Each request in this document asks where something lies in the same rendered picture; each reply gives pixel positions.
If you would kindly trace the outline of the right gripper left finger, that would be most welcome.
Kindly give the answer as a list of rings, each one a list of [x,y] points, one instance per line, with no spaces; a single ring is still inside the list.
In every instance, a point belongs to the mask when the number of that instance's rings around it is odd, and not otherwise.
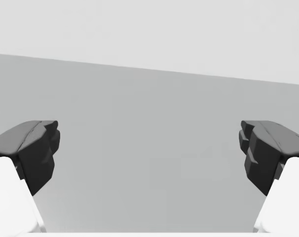
[[[0,135],[0,233],[45,233],[34,195],[52,178],[56,120],[23,122]]]

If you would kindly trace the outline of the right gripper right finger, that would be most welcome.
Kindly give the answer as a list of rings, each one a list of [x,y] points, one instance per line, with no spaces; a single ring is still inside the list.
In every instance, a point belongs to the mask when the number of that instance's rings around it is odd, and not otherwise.
[[[266,196],[255,233],[299,233],[299,135],[276,122],[243,120],[247,178]]]

